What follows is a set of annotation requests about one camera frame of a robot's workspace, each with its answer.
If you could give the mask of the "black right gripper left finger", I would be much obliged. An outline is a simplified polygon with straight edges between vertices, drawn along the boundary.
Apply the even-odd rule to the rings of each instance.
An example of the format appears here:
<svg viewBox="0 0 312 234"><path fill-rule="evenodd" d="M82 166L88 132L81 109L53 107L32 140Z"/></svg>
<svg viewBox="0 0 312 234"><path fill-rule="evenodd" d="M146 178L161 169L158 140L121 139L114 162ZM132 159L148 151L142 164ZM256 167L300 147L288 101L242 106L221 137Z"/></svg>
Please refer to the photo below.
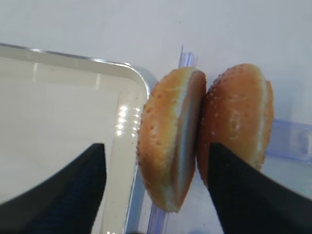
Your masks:
<svg viewBox="0 0 312 234"><path fill-rule="evenodd" d="M95 143L40 185L0 206L2 234L89 234L106 186L105 145Z"/></svg>

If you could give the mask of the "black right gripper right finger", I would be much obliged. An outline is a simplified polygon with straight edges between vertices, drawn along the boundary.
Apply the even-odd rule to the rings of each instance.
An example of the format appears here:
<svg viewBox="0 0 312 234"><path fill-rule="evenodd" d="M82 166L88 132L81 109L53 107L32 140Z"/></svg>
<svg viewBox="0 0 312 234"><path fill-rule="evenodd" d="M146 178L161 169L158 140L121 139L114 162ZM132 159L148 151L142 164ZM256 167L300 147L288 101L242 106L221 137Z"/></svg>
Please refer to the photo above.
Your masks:
<svg viewBox="0 0 312 234"><path fill-rule="evenodd" d="M212 143L208 191L226 234L310 234L312 201Z"/></svg>

